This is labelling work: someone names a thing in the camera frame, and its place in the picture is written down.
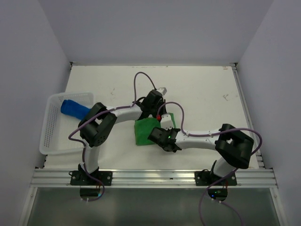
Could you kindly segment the green towel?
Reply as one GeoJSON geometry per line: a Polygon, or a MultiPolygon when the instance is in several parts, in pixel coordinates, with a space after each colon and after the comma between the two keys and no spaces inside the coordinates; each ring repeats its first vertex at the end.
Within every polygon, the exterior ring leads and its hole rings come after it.
{"type": "Polygon", "coordinates": [[[154,127],[161,128],[160,122],[157,118],[145,118],[142,120],[135,121],[134,132],[135,132],[135,144],[137,146],[152,145],[155,144],[148,140],[148,136],[154,127]]]}

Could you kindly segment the blue towel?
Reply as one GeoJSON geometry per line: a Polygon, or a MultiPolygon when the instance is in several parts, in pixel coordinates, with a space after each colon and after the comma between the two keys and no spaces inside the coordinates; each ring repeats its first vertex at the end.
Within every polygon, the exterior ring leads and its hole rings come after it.
{"type": "Polygon", "coordinates": [[[64,100],[60,108],[60,112],[62,114],[74,117],[79,120],[83,120],[89,113],[89,111],[90,108],[80,105],[73,100],[64,100]]]}

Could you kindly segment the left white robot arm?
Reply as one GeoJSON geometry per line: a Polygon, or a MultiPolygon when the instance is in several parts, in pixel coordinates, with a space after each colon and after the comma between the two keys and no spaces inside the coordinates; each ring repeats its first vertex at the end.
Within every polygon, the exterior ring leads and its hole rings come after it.
{"type": "Polygon", "coordinates": [[[107,107],[96,103],[92,107],[79,124],[80,137],[84,144],[82,163],[79,165],[82,181],[87,185],[97,181],[99,146],[107,140],[113,126],[126,121],[135,121],[137,125],[155,122],[157,112],[166,113],[165,109],[159,110],[165,102],[166,93],[166,88],[153,89],[146,97],[129,106],[107,107]]]}

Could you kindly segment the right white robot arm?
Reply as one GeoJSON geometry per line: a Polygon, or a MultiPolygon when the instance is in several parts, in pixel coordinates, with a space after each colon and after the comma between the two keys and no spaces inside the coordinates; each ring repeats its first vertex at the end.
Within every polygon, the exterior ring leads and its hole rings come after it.
{"type": "Polygon", "coordinates": [[[226,176],[235,169],[247,169],[253,151],[254,140],[233,127],[223,124],[219,130],[207,134],[184,134],[180,129],[155,127],[148,139],[166,152],[177,152],[190,148],[208,149],[221,156],[211,168],[210,181],[220,185],[226,176]]]}

